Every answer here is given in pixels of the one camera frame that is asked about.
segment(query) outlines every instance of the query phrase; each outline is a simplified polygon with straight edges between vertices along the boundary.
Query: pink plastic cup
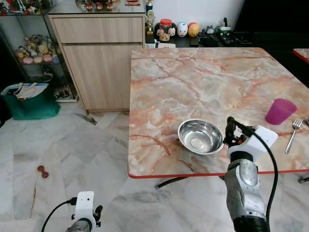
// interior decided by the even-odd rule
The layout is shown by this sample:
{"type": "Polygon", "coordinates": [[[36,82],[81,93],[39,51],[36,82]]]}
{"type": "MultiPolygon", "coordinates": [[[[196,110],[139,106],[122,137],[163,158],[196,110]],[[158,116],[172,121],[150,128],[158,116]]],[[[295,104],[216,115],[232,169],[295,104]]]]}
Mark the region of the pink plastic cup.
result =
{"type": "Polygon", "coordinates": [[[296,105],[286,99],[277,98],[274,100],[265,119],[272,125],[279,125],[297,110],[296,105]]]}

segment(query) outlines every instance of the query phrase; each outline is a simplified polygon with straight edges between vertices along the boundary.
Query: red table trim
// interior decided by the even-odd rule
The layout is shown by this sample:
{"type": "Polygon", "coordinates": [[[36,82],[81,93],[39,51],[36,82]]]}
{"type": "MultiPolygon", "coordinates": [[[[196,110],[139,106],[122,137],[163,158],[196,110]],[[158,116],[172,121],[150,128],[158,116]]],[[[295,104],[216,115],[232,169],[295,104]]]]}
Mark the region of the red table trim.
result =
{"type": "Polygon", "coordinates": [[[298,56],[299,58],[301,58],[303,61],[305,61],[307,64],[309,64],[309,59],[307,59],[306,57],[303,57],[301,54],[299,54],[298,52],[296,52],[295,50],[293,50],[293,53],[298,56]]]}
{"type": "MultiPolygon", "coordinates": [[[[305,173],[309,172],[309,169],[299,170],[283,170],[278,173],[305,173]]],[[[197,173],[197,174],[173,174],[173,175],[131,175],[128,168],[128,175],[133,179],[147,179],[147,178],[175,178],[175,177],[193,177],[193,176],[223,176],[225,173],[197,173]]],[[[274,171],[259,172],[259,174],[274,174],[274,171]]]]}

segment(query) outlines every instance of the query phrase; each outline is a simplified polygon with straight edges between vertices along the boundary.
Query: cabinet drawer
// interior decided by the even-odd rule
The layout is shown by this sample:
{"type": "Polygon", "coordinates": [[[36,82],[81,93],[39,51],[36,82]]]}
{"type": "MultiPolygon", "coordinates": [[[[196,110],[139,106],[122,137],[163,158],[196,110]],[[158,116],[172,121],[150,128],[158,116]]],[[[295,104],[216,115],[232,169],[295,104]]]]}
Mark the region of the cabinet drawer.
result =
{"type": "Polygon", "coordinates": [[[54,18],[53,21],[64,44],[142,42],[141,17],[54,18]]]}

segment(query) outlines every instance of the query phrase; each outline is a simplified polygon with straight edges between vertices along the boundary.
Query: jar lid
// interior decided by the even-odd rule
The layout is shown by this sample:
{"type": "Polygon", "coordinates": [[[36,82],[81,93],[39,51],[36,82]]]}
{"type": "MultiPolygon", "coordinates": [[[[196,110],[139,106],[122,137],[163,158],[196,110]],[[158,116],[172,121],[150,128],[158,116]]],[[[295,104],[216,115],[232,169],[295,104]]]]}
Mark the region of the jar lid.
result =
{"type": "Polygon", "coordinates": [[[163,26],[170,26],[172,24],[172,20],[168,18],[163,18],[160,20],[160,24],[163,26]]]}

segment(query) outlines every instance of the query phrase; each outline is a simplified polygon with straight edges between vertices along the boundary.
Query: marble table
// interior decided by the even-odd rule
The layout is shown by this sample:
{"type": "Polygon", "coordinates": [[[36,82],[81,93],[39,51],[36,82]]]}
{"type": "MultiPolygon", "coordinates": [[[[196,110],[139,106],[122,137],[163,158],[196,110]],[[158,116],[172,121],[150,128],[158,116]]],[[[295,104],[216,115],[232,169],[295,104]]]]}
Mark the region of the marble table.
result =
{"type": "Polygon", "coordinates": [[[309,64],[309,48],[295,48],[293,53],[309,64]]]}
{"type": "MultiPolygon", "coordinates": [[[[178,140],[177,128],[203,118],[225,131],[233,116],[245,125],[262,125],[279,137],[271,147],[280,173],[309,171],[309,127],[298,130],[284,153],[297,116],[309,115],[309,89],[261,48],[172,48],[132,50],[128,173],[132,178],[223,175],[227,147],[201,156],[178,140]],[[281,125],[265,115],[276,98],[298,110],[281,125]]],[[[256,163],[273,173],[269,155],[256,163]]]]}

